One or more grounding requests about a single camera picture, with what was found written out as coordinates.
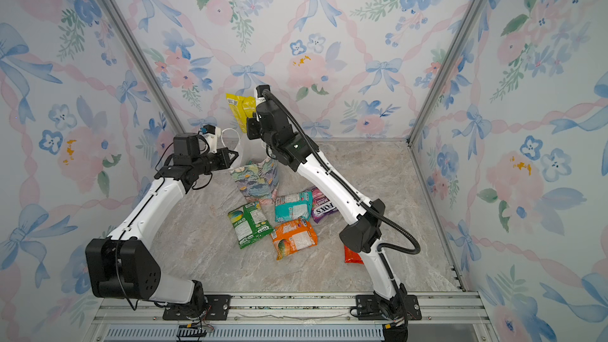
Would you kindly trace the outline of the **yellow snack packet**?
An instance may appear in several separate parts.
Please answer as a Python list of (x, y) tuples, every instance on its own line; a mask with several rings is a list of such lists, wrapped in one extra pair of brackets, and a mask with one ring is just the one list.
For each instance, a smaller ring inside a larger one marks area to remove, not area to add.
[(244, 134), (246, 134), (247, 121), (248, 119), (253, 118), (253, 113), (256, 111), (256, 98), (227, 94), (226, 100), (239, 128)]

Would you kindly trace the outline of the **floral paper gift bag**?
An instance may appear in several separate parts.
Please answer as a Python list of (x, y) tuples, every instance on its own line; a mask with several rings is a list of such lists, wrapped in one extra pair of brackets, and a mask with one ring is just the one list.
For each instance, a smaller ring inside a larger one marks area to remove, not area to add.
[(223, 129), (220, 142), (238, 153), (228, 172), (245, 199), (250, 203), (274, 201), (280, 181), (278, 162), (268, 156), (266, 144), (250, 140), (239, 128)]

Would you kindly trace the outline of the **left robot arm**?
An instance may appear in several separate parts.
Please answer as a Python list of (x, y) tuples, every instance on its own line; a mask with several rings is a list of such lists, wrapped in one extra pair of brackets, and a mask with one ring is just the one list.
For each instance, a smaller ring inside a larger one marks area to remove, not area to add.
[(150, 249), (160, 226), (198, 178), (229, 169), (237, 157), (238, 152), (226, 147), (196, 157), (169, 156), (131, 214), (108, 237), (95, 238), (85, 247), (93, 295), (204, 313), (207, 301), (202, 284), (162, 273)]

